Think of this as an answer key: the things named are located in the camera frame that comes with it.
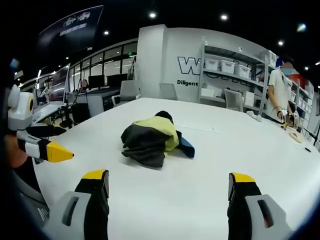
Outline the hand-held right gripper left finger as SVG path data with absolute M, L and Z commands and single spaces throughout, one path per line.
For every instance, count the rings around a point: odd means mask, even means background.
M 107 240 L 108 199 L 109 171 L 90 171 L 50 209 L 43 230 L 51 240 Z

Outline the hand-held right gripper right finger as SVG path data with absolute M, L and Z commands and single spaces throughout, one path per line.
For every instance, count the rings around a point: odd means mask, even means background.
M 242 173 L 229 174 L 227 217 L 229 240 L 287 240 L 293 233 L 285 211 Z

